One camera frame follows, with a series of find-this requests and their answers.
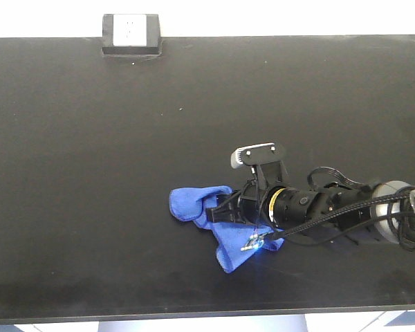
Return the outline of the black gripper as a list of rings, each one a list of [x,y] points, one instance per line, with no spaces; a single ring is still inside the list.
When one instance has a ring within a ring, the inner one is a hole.
[[[326,212],[327,193],[299,190],[282,180],[280,162],[256,166],[257,178],[242,193],[220,194],[205,208],[212,223],[260,223],[287,230]]]

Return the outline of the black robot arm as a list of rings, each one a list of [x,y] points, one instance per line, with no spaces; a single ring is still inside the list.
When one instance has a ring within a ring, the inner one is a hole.
[[[317,167],[309,189],[283,181],[282,163],[251,167],[253,178],[222,194],[206,210],[213,223],[267,226],[244,248],[283,239],[301,246],[393,243],[415,250],[415,186],[402,181],[359,183],[332,167]]]

